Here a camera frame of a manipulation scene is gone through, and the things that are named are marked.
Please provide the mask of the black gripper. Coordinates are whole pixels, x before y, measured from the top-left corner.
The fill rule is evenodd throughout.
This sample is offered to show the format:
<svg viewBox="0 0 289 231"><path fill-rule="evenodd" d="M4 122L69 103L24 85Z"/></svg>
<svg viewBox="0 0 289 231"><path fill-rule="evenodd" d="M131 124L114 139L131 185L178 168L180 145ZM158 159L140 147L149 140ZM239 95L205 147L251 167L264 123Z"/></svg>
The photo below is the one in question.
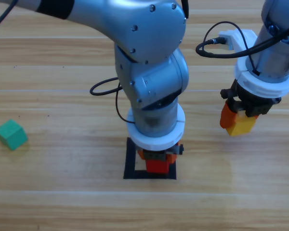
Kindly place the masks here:
<svg viewBox="0 0 289 231"><path fill-rule="evenodd" d="M273 105L281 102L281 97L256 96L240 86L237 80L234 80L231 88L222 89L220 94L226 99L220 118L220 126L223 129L230 129L243 123L243 118L238 113L240 111L245 111L247 117L254 117L257 120L259 115L267 114Z"/></svg>
<svg viewBox="0 0 289 231"><path fill-rule="evenodd" d="M177 156L182 155L184 151L183 144L176 143L171 148L161 151L150 151L136 146L136 151L142 160L166 161L168 166L176 162Z"/></svg>

